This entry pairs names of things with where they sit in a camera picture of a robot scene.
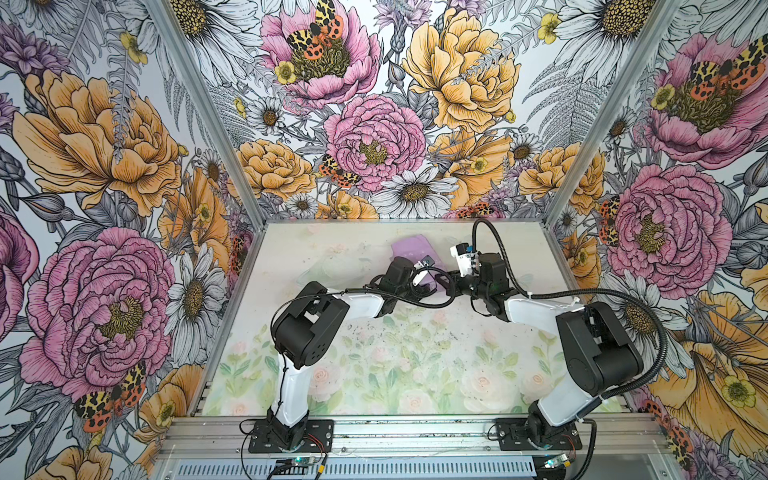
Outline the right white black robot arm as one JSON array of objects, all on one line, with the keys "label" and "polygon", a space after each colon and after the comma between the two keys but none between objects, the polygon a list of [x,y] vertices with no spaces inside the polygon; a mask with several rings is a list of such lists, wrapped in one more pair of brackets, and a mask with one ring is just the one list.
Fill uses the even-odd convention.
[{"label": "right white black robot arm", "polygon": [[549,449],[572,433],[575,423],[600,406],[607,391],[644,370],[642,356],[609,305],[564,299],[535,299],[511,286],[507,264],[498,253],[479,253],[467,243],[450,249],[458,269],[452,293],[479,299],[488,314],[534,327],[561,343],[567,368],[563,380],[529,407],[516,434],[538,449]]}]

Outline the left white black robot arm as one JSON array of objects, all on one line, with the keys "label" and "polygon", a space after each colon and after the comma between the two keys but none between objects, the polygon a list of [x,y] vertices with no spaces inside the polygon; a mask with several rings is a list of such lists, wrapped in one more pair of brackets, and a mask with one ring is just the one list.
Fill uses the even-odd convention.
[{"label": "left white black robot arm", "polygon": [[439,286],[449,289],[451,278],[428,257],[417,263],[396,257],[385,273],[362,287],[333,292],[317,281],[306,284],[271,320],[279,354],[277,390],[266,416],[249,428],[244,449],[251,454],[327,453],[335,422],[311,418],[309,390],[317,364],[343,323],[383,318],[399,303],[429,308],[424,300]]}]

